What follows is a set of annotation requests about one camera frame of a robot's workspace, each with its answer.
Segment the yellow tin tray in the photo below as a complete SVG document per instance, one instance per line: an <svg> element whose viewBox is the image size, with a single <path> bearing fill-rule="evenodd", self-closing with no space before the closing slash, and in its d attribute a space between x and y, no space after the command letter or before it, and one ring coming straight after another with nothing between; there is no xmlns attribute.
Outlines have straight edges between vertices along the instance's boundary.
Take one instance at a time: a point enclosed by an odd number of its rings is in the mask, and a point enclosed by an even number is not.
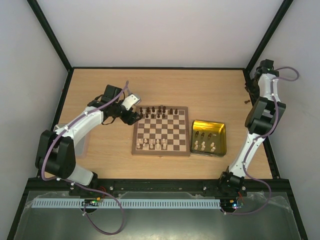
<svg viewBox="0 0 320 240"><path fill-rule="evenodd" d="M202 156L225 156L226 125L221 122L194 120L191 127L190 152Z"/></svg>

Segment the wooden chess board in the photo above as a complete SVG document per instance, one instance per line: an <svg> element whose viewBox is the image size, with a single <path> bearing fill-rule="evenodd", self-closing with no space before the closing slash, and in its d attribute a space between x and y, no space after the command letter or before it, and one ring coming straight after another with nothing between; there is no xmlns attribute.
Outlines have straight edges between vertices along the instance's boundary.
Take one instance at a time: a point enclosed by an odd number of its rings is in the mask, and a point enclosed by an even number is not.
<svg viewBox="0 0 320 240"><path fill-rule="evenodd" d="M131 154L189 157L189 109L186 106L142 105L134 124Z"/></svg>

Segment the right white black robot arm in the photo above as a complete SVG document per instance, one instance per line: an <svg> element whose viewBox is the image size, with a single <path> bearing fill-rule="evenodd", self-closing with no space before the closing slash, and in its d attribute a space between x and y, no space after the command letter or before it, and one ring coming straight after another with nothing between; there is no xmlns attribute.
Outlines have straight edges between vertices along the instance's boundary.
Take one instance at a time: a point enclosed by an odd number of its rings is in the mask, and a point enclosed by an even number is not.
<svg viewBox="0 0 320 240"><path fill-rule="evenodd" d="M243 189L248 167L256 151L273 133L286 110L278 94L279 79L280 73L274 69L274 61L262 60L252 80L252 89L257 99L245 120L247 135L244 144L218 181L217 189L224 196L236 194Z"/></svg>

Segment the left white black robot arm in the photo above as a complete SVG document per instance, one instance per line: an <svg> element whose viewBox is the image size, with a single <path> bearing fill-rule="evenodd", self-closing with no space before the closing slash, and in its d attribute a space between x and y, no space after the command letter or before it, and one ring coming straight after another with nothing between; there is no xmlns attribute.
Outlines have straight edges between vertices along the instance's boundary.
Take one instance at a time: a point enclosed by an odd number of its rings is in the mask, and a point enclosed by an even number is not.
<svg viewBox="0 0 320 240"><path fill-rule="evenodd" d="M40 136L35 160L41 178L89 186L95 174L76 163L77 144L108 118L119 118L123 123L133 125L142 118L134 111L134 106L140 102L141 98L131 93L127 85L124 88L107 85L104 93L90 101L71 122L54 131L45 130Z"/></svg>

